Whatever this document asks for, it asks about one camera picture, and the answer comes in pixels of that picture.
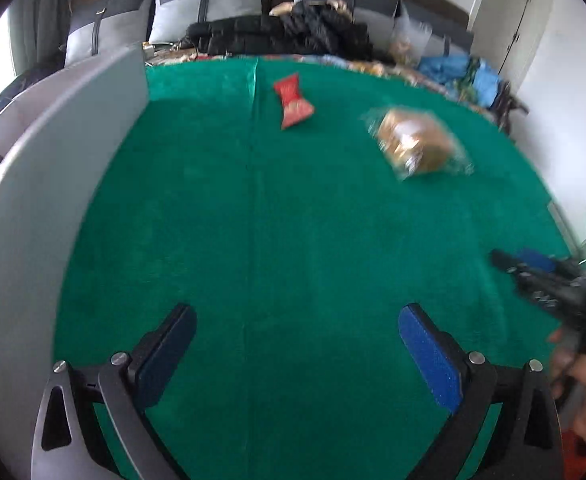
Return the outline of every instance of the clear plastic bag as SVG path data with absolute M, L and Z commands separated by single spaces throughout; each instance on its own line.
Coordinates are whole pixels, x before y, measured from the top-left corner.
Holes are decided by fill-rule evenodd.
M 404 4 L 401 10 L 393 26 L 389 54 L 398 64 L 417 66 L 433 34 L 433 28 L 429 23 L 411 20 Z
M 473 165 L 457 137 L 428 112 L 375 108 L 364 120 L 401 180 L 435 171 L 473 173 Z

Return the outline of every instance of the green tablecloth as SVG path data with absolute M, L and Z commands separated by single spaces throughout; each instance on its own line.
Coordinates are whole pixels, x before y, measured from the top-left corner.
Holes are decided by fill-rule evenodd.
M 316 114 L 282 132 L 272 84 L 293 72 Z M 148 83 L 77 238 L 54 354 L 106 362 L 190 302 L 198 333 L 148 414 L 191 478 L 403 478 L 446 418 L 397 333 L 411 301 L 493 362 L 547 357 L 553 321 L 487 253 L 566 247 L 543 185 L 484 118 L 295 62 L 153 68 Z M 475 173 L 399 182 L 360 118 L 391 104 L 432 110 Z

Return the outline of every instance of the red snack package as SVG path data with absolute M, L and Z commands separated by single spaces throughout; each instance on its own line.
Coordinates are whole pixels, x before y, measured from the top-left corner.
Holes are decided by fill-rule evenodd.
M 273 85 L 275 92 L 282 99 L 284 107 L 284 120 L 282 120 L 282 130 L 287 129 L 293 124 L 309 118 L 315 113 L 315 108 L 299 92 L 299 74 L 293 74 L 276 82 Z

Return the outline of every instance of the black robotic device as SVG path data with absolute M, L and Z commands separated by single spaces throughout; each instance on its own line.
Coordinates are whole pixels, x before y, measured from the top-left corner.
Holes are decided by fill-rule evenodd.
M 437 380 L 458 400 L 408 479 L 454 480 L 490 405 L 501 402 L 498 423 L 473 478 L 560 480 L 560 431 L 541 364 L 533 360 L 521 369 L 509 368 L 492 365 L 478 352 L 465 354 L 417 304 L 402 310 L 400 332 L 402 318 L 409 321 L 404 332 L 417 330 L 414 340 L 429 341 L 426 351 L 422 348 L 415 353 L 415 348 L 409 348 L 420 371 L 432 379 L 428 362 L 435 365 L 436 374 L 444 369 L 439 368 L 444 363 L 445 374 Z M 93 409 L 96 402 L 106 405 L 140 480 L 188 479 L 153 431 L 144 410 L 159 401 L 195 331 L 195 311 L 179 304 L 130 354 L 116 352 L 106 364 L 89 368 L 74 369 L 66 362 L 57 362 L 39 410 L 32 480 L 121 478 L 97 422 Z

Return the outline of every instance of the blue cloth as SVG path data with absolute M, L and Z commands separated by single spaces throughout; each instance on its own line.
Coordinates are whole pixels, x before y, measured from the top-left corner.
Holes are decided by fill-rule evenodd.
M 466 76 L 470 56 L 423 57 L 418 70 L 433 81 L 444 85 L 454 98 L 459 98 L 456 83 Z M 476 92 L 476 104 L 488 108 L 493 104 L 502 78 L 485 60 L 475 73 L 473 88 Z

